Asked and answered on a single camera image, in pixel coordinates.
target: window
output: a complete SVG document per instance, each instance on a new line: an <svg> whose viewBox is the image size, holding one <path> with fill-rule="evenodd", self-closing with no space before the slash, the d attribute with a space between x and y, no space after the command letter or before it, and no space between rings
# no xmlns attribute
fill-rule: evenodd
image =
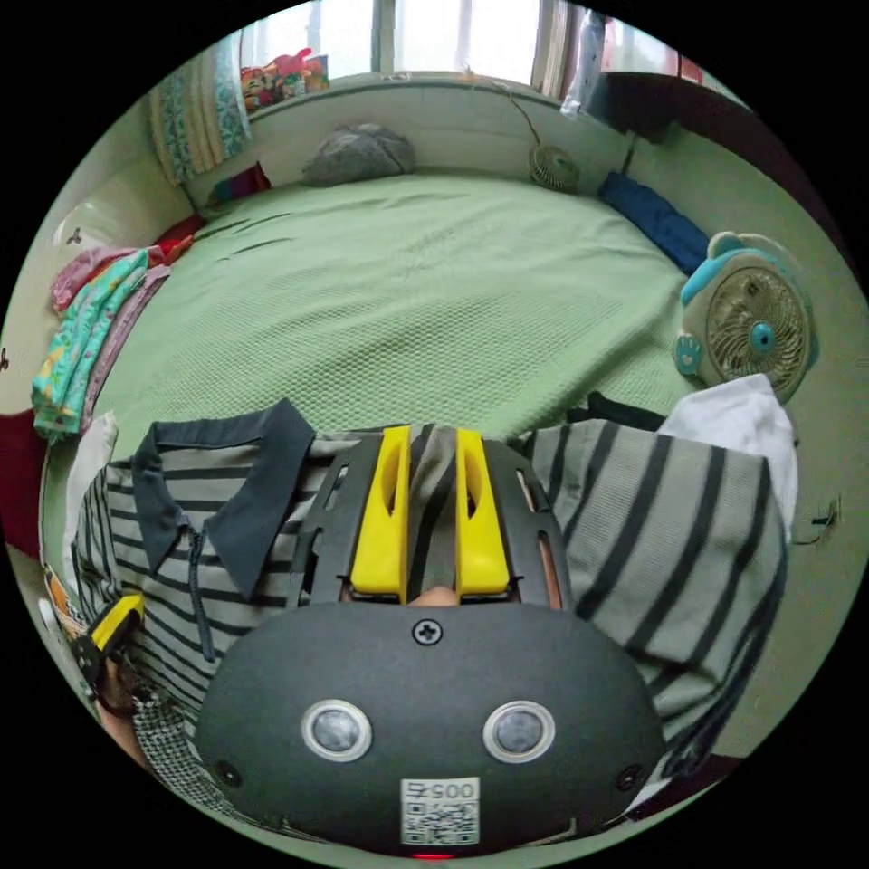
<svg viewBox="0 0 869 869"><path fill-rule="evenodd" d="M313 0L245 27L241 62L264 66L310 48L328 56L332 83L364 73L473 72L560 100L576 70L582 14L568 0ZM736 100L675 49L612 18L603 71L677 75Z"/></svg>
<svg viewBox="0 0 869 869"><path fill-rule="evenodd" d="M242 66L264 66L310 48L329 57L329 77L371 72L375 0L314 0L242 30Z"/></svg>
<svg viewBox="0 0 869 869"><path fill-rule="evenodd" d="M530 84L540 0L396 0L398 72L466 72Z"/></svg>

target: small desk fan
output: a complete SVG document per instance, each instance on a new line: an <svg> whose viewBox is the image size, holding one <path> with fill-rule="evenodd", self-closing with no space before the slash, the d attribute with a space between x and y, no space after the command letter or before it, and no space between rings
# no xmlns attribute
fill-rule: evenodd
<svg viewBox="0 0 869 869"><path fill-rule="evenodd" d="M554 190L557 193L576 193L579 186L579 167L570 154L554 145L544 145L540 134L534 129L531 119L522 106L513 98L510 89L499 81L489 82L502 91L513 104L513 108L521 112L534 137L534 145L528 152L528 174L536 185Z"/></svg>
<svg viewBox="0 0 869 869"><path fill-rule="evenodd" d="M675 362L707 386L765 374L785 404L817 361L805 274L763 235L718 233L682 290Z"/></svg>

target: dark shirt collar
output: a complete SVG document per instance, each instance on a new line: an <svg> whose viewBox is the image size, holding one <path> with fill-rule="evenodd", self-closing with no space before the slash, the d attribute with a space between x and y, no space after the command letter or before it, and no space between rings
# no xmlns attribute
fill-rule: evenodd
<svg viewBox="0 0 869 869"><path fill-rule="evenodd" d="M230 419L154 423L132 459L133 497L151 571L159 569L185 524L163 479L161 448L225 449L259 442L242 488L203 526L226 572L250 600L313 439L314 430L286 399Z"/></svg>

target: green textured blanket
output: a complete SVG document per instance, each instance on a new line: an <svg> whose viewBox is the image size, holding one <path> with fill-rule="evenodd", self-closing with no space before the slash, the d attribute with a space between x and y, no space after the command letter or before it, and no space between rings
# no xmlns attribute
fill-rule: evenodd
<svg viewBox="0 0 869 869"><path fill-rule="evenodd" d="M226 206L141 314L94 410L115 457L148 426L288 397L320 430L437 421L491 435L593 389L666 414L679 270L595 199L492 178L286 187ZM60 569L65 479L43 488Z"/></svg>

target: striped shirt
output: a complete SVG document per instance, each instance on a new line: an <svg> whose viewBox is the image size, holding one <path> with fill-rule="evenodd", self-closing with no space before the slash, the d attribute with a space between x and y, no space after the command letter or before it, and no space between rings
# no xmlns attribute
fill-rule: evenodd
<svg viewBox="0 0 869 869"><path fill-rule="evenodd" d="M238 817L193 744L205 692L235 640L283 611L296 534L332 460L375 436L315 434L287 401L154 424L87 491L73 551L81 609L91 620L123 594L144 596L129 658L152 690L134 724L180 796ZM549 494L577 615L648 686L667 741L651 781L690 774L741 697L784 590L766 459L600 420L509 443ZM452 579L454 499L454 430L415 426L410 597Z"/></svg>

